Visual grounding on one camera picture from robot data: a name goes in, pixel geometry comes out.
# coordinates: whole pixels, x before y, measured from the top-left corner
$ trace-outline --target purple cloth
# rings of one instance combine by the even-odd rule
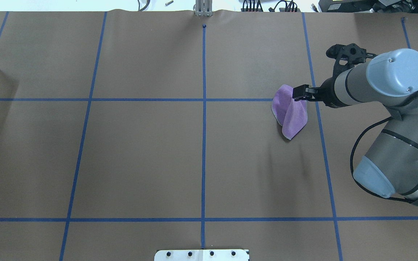
[[[278,124],[283,126],[283,135],[291,140],[307,123],[307,101],[295,101],[293,88],[283,85],[272,100],[272,112]]]

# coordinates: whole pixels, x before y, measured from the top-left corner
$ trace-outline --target light blue cap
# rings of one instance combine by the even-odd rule
[[[362,157],[353,173],[353,177],[366,189],[384,198],[389,198],[396,193],[393,185],[383,172],[366,156]]]
[[[398,49],[372,59],[366,69],[369,84],[380,94],[401,97],[418,91],[418,51]]]

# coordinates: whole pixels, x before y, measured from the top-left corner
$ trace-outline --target horizontal blue line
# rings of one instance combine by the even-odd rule
[[[0,98],[0,101],[22,101],[22,102],[78,102],[78,101],[93,101],[93,102],[271,102],[272,99],[172,99],[172,98]]]
[[[65,222],[66,218],[0,217],[0,222]]]
[[[418,220],[418,216],[357,216],[338,217],[337,221]]]
[[[21,102],[78,102],[88,101],[88,98],[0,98],[0,102],[21,101]]]
[[[418,216],[351,216],[336,217],[337,221],[384,221],[384,220],[418,220]],[[66,222],[66,218],[30,218],[3,217],[0,222]],[[201,218],[165,217],[165,218],[71,218],[70,222],[201,222]],[[333,221],[333,217],[212,217],[206,222],[269,222],[269,221]]]

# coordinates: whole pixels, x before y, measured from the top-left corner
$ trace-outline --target white bracket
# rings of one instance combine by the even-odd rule
[[[212,16],[212,0],[196,0],[194,14],[196,16]]]
[[[154,261],[249,261],[249,250],[160,250],[154,255]]]

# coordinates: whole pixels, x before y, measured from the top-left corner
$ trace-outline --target cloth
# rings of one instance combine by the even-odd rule
[[[272,113],[282,126],[283,135],[291,140],[307,123],[307,101],[295,101],[293,88],[284,84],[272,100]]]

